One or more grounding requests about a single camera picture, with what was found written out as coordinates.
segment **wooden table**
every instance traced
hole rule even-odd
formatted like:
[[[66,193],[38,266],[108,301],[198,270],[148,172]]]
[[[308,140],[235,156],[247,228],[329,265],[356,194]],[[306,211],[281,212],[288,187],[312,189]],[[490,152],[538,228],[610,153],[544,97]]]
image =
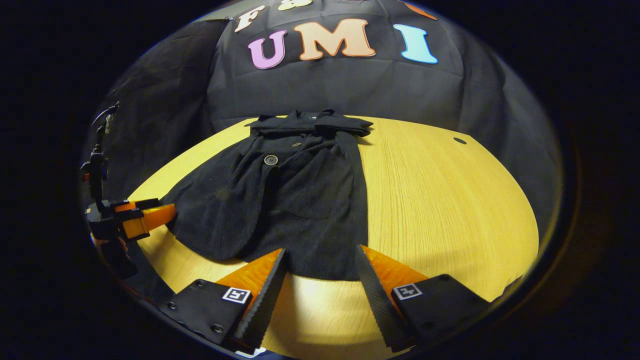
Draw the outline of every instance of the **wooden table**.
[[[524,193],[473,138],[437,127],[359,117],[374,123],[358,139],[367,183],[369,246],[426,276],[447,273],[492,301],[538,253],[538,230]],[[204,140],[145,181],[132,200],[164,196],[182,177],[246,138],[246,120]],[[459,138],[463,144],[454,140]],[[216,281],[243,266],[213,262],[165,226],[139,241],[176,292],[195,279]],[[302,359],[387,359],[358,281],[287,274],[262,346]]]

